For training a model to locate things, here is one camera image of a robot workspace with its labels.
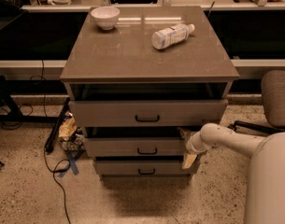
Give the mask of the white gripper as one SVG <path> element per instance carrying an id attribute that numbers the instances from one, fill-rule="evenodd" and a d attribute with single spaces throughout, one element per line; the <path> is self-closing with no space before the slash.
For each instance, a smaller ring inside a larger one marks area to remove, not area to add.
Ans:
<path id="1" fill-rule="evenodd" d="M 203 142 L 199 132 L 192 132 L 186 128 L 178 127 L 180 136 L 185 139 L 185 147 L 187 151 L 183 156 L 183 169 L 189 169 L 195 162 L 197 156 L 195 154 L 207 151 L 206 144 Z"/>

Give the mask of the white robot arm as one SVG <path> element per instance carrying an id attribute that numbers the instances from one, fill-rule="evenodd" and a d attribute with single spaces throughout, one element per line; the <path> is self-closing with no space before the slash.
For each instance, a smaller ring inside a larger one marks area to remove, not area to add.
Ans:
<path id="1" fill-rule="evenodd" d="M 185 168 L 213 147 L 228 147 L 250 157 L 244 224 L 285 224 L 285 132 L 263 137 L 236 133 L 215 123 L 198 132 L 178 131 L 184 139 Z"/>

